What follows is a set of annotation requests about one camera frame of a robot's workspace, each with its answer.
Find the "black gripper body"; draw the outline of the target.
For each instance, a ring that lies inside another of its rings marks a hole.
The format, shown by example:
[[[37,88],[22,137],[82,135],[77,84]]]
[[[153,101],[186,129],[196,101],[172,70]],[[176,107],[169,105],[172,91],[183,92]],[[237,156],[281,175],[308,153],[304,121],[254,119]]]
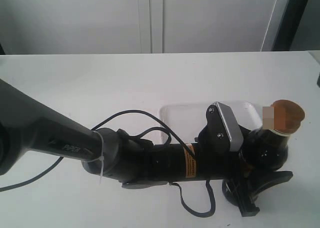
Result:
[[[221,180],[222,193],[228,202],[241,211],[258,211],[243,162],[237,151],[230,151],[231,144],[223,126],[207,124],[197,137],[197,177]]]

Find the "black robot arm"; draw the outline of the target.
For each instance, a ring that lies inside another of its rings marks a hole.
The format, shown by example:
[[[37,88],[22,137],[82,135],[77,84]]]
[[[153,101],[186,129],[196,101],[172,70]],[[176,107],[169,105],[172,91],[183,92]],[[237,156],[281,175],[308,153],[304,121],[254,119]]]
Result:
[[[286,183],[291,171],[282,171],[288,157],[288,135],[261,128],[250,131],[238,124],[232,109],[214,102],[206,110],[206,126],[191,144],[162,121],[155,127],[167,135],[153,144],[145,133],[129,135],[104,123],[88,129],[22,93],[0,83],[0,172],[7,173],[27,151],[80,160],[90,174],[119,181],[125,189],[178,186],[205,181],[210,209],[191,213],[206,218],[216,201],[210,182],[222,181],[225,198],[244,217],[259,212],[259,193]]]

